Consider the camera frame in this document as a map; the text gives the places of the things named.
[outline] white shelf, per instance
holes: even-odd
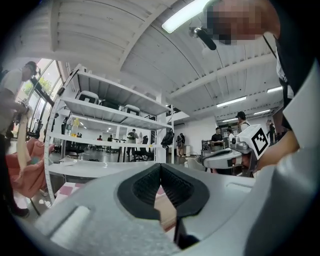
[[[73,115],[94,118],[97,120],[112,122],[114,124],[146,130],[161,130],[172,127],[166,123],[160,123],[138,115],[85,102],[79,99],[62,97],[61,100],[65,102]]]
[[[103,77],[78,71],[77,78],[80,91],[95,93],[100,99],[111,100],[121,106],[133,105],[138,107],[140,111],[152,116],[157,116],[171,110],[169,107],[138,91]]]
[[[109,141],[105,141],[105,140],[92,140],[92,139],[87,139],[87,138],[68,136],[68,135],[59,134],[56,132],[48,132],[48,136],[53,137],[53,138],[57,138],[57,139],[61,139],[64,141],[77,142],[77,143],[90,144],[90,145],[99,145],[99,146],[113,146],[113,147],[126,147],[126,148],[127,147],[130,147],[130,148],[162,148],[162,145],[109,142]]]
[[[102,176],[120,173],[125,170],[138,167],[151,167],[155,164],[154,161],[141,161],[141,162],[95,162],[77,160],[74,165],[63,165],[62,163],[53,163],[47,167],[49,172],[55,174],[99,178]]]

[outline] white plastic panel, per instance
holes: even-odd
[[[120,173],[122,171],[137,168],[151,167],[154,161],[144,162],[94,162],[77,160],[74,165],[65,166],[62,163],[53,163],[48,166],[51,173],[70,175],[77,177],[99,178],[107,175]]]

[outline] ceiling light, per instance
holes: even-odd
[[[228,120],[223,120],[222,122],[226,123],[226,122],[235,121],[235,120],[238,120],[238,118],[232,118],[232,119],[228,119]]]
[[[267,109],[267,110],[264,110],[264,111],[260,111],[260,112],[254,113],[254,115],[259,115],[259,114],[267,113],[267,112],[270,112],[270,111],[271,111],[271,109]]]
[[[210,0],[194,0],[167,19],[161,27],[171,34],[182,24],[201,13],[209,1]]]
[[[282,86],[278,86],[278,87],[275,87],[275,88],[271,88],[271,89],[266,90],[266,93],[267,93],[267,94],[268,94],[268,93],[273,93],[273,92],[276,92],[276,91],[280,91],[280,90],[282,90],[282,89],[283,89]]]
[[[247,96],[244,96],[244,97],[241,97],[241,98],[236,98],[236,99],[233,99],[233,100],[224,102],[224,103],[220,103],[220,104],[217,104],[216,106],[217,106],[218,108],[220,108],[220,107],[223,107],[223,106],[225,106],[225,105],[229,105],[229,104],[232,104],[232,103],[244,101],[245,99],[247,99]]]

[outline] black chair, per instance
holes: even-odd
[[[148,136],[143,137],[142,144],[147,144],[148,143]],[[148,161],[148,158],[153,157],[153,153],[147,152],[145,147],[141,147],[140,150],[138,151],[137,148],[135,149],[134,152],[134,159],[131,160],[131,162],[136,162],[137,160],[140,161]]]

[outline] cable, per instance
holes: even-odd
[[[267,44],[267,46],[269,47],[270,51],[272,52],[273,56],[277,59],[277,56],[276,56],[274,50],[272,50],[268,40],[266,39],[266,37],[264,35],[263,35],[263,39],[264,39],[265,43]]]

